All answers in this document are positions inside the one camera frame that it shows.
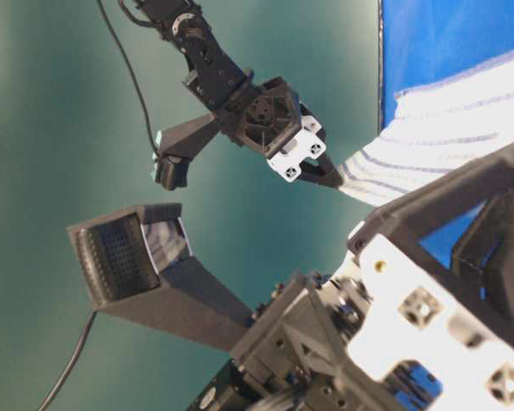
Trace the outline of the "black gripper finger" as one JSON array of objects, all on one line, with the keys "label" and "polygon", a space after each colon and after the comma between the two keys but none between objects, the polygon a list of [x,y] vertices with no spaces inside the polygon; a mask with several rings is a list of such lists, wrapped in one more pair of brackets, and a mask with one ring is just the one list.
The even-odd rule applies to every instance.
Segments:
[{"label": "black gripper finger", "polygon": [[339,188],[343,184],[338,168],[327,154],[317,158],[317,164],[311,164],[304,160],[300,163],[301,174],[299,179],[305,182],[312,182],[329,188]]},{"label": "black gripper finger", "polygon": [[493,208],[493,233],[514,224],[514,143],[376,208],[347,247],[360,256],[376,235],[383,235],[420,267],[442,272],[420,239],[479,204]]},{"label": "black gripper finger", "polygon": [[480,209],[451,251],[451,269],[514,330],[514,188]]}]

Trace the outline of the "far gripper body black white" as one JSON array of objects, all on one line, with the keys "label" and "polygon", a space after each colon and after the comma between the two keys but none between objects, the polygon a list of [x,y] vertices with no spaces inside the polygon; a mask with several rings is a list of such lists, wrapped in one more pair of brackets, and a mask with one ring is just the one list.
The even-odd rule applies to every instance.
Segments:
[{"label": "far gripper body black white", "polygon": [[304,160],[326,154],[325,130],[281,77],[260,86],[246,79],[220,105],[221,131],[262,155],[287,182],[301,174]]}]

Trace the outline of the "near gripper body black white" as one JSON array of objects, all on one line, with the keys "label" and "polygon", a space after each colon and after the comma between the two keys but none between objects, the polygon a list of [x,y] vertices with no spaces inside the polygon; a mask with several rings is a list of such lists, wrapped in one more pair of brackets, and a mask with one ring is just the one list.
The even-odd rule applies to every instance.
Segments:
[{"label": "near gripper body black white", "polygon": [[514,410],[514,348],[383,235],[360,257],[373,297],[346,352],[380,380],[416,360],[439,378],[434,410]]}]

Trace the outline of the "far black robot arm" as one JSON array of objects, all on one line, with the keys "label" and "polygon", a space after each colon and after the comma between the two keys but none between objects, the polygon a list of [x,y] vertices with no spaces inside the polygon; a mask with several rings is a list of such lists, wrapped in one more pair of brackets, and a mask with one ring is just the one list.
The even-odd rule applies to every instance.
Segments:
[{"label": "far black robot arm", "polygon": [[207,113],[152,138],[172,190],[216,134],[287,182],[370,204],[328,278],[300,276],[256,310],[193,257],[179,217],[143,250],[157,300],[181,283],[179,319],[151,324],[230,359],[193,410],[514,410],[514,50],[397,95],[395,115],[340,165],[324,125],[282,78],[254,84],[192,1],[139,1],[138,25],[188,63]]}]

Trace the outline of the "near black robot arm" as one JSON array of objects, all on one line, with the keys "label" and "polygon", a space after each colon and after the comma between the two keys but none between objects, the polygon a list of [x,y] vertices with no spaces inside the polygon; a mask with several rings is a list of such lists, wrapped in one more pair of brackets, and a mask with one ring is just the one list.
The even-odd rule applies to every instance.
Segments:
[{"label": "near black robot arm", "polygon": [[246,410],[263,396],[244,379],[233,360],[228,360],[189,404],[187,410]]}]

